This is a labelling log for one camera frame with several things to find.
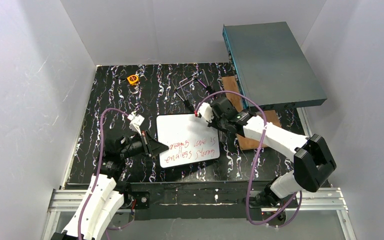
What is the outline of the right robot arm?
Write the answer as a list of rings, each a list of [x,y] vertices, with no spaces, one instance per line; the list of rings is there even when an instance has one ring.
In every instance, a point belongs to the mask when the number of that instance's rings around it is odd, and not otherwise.
[[[210,104],[202,103],[197,109],[197,115],[204,118],[209,127],[262,141],[292,161],[292,171],[275,177],[263,192],[249,197],[248,201],[254,205],[275,206],[300,190],[315,193],[337,168],[322,136],[296,134],[265,121],[261,115],[252,111],[237,111],[227,97],[219,97]]]

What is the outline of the small white whiteboard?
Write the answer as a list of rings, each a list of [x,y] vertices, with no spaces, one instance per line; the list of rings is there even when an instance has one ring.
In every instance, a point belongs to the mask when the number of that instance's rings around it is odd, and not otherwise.
[[[156,117],[157,140],[168,146],[159,154],[164,169],[214,160],[220,157],[219,132],[194,114]]]

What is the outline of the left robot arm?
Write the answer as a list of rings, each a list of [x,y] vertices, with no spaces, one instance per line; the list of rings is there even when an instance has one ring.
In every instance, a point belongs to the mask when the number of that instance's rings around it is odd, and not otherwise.
[[[106,139],[90,184],[75,214],[52,240],[99,240],[112,217],[129,196],[128,183],[118,183],[129,158],[143,155],[155,158],[169,146],[152,138],[147,131],[117,139]]]

